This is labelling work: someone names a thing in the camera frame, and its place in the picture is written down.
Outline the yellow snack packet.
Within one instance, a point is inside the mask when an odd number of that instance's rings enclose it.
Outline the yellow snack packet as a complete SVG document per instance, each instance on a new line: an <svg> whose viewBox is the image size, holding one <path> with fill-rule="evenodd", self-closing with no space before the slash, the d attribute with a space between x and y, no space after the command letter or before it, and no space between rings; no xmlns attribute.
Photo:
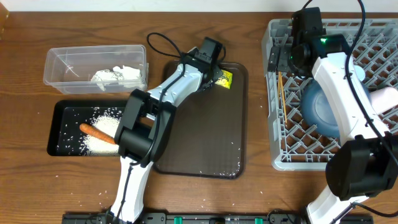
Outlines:
<svg viewBox="0 0 398 224"><path fill-rule="evenodd" d="M226 70L222 70L222 75L215 82L216 85L230 89L233 81L233 74Z"/></svg>

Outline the wooden chopstick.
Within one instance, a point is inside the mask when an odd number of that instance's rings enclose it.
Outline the wooden chopstick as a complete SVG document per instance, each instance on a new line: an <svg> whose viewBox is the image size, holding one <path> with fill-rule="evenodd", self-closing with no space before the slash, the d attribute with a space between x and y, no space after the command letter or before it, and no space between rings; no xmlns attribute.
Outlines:
<svg viewBox="0 0 398 224"><path fill-rule="evenodd" d="M280 97L281 106L284 106L284 88L282 81L282 72L278 72L278 95Z"/></svg>
<svg viewBox="0 0 398 224"><path fill-rule="evenodd" d="M283 109L283 114L284 114L284 123L287 122L287 114L286 114L286 104L285 104L285 93L284 93L284 84L282 80L282 72L278 72L278 85L279 85L279 95L281 97L281 102L282 102L282 109Z"/></svg>

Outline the dark blue plate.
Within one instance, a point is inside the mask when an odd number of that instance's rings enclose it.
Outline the dark blue plate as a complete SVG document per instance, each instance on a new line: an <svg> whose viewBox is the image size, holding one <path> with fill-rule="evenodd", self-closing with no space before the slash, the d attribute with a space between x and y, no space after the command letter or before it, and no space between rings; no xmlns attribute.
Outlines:
<svg viewBox="0 0 398 224"><path fill-rule="evenodd" d="M318 134L329 138L340 137L338 124L326 94L315 80L304 88L300 107L302 118L309 126L315 125Z"/></svg>

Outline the light blue cup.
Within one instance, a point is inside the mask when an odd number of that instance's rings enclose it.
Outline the light blue cup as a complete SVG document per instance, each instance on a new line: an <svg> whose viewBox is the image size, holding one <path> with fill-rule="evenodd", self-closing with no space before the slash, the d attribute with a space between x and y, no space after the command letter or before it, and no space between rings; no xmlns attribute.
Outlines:
<svg viewBox="0 0 398 224"><path fill-rule="evenodd" d="M364 79L366 78L366 73L365 73L364 69L363 69L361 66L359 66L359 65L355 65L355 66L354 66L354 70L355 70L355 72L356 72L357 78L358 78L361 82L363 82Z"/></svg>

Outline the white napkin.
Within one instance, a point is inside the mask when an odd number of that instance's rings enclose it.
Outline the white napkin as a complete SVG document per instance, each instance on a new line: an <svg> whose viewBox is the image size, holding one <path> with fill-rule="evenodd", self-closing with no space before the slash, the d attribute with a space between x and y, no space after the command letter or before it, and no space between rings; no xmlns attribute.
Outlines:
<svg viewBox="0 0 398 224"><path fill-rule="evenodd" d="M93 75L91 82L95 82L102 91L106 91L106 86L111 85L122 85L124 88L139 88L141 90L146 87L141 71L125 65L115 66L112 70L99 70Z"/></svg>

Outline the white pink cup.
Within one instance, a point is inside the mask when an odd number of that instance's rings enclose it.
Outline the white pink cup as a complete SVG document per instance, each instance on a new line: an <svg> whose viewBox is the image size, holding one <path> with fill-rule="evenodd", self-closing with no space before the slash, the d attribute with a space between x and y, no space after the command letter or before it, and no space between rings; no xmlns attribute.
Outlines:
<svg viewBox="0 0 398 224"><path fill-rule="evenodd" d="M385 87L370 93L371 105L376 114L382 114L398 104L398 91L393 87Z"/></svg>

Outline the pile of white rice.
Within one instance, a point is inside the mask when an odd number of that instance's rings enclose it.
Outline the pile of white rice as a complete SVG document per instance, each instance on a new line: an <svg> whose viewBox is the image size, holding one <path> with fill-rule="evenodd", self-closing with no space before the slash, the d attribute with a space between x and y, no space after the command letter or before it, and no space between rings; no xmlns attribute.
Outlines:
<svg viewBox="0 0 398 224"><path fill-rule="evenodd" d="M122 113L120 107L65 108L55 146L57 155L117 156L117 145L89 136L83 133L79 126L82 123L89 124L114 137Z"/></svg>

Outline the orange carrot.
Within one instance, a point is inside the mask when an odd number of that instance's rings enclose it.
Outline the orange carrot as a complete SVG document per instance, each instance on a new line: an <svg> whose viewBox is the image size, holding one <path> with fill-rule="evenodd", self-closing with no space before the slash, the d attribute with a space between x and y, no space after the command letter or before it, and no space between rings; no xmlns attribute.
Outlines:
<svg viewBox="0 0 398 224"><path fill-rule="evenodd" d="M79 128L83 133L85 133L89 136L93 136L94 138L97 138L101 141L116 145L114 138L112 138L110 135L100 131L99 129L95 128L94 126L90 126L89 124L82 123L82 124L80 124Z"/></svg>

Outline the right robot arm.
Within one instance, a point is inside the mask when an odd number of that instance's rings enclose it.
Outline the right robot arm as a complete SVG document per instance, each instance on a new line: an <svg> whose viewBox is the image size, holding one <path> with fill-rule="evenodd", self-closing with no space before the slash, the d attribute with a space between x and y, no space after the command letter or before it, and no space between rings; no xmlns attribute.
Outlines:
<svg viewBox="0 0 398 224"><path fill-rule="evenodd" d="M336 119L341 149L327 163L327 185L306 207L307 223L339 223L351 209L390 190L397 179L397 136L368 100L352 49L341 34L299 34L288 54L298 74L313 78Z"/></svg>

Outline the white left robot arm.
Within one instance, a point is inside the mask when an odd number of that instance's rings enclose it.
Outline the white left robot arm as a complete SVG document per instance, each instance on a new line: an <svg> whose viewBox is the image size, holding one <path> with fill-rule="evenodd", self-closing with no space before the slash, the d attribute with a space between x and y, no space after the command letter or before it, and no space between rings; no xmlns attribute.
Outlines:
<svg viewBox="0 0 398 224"><path fill-rule="evenodd" d="M130 94L114 136L121 176L108 223L134 223L141 215L149 172L165 151L177 107L221 75L219 54L198 49L181 53L176 70L163 83Z"/></svg>

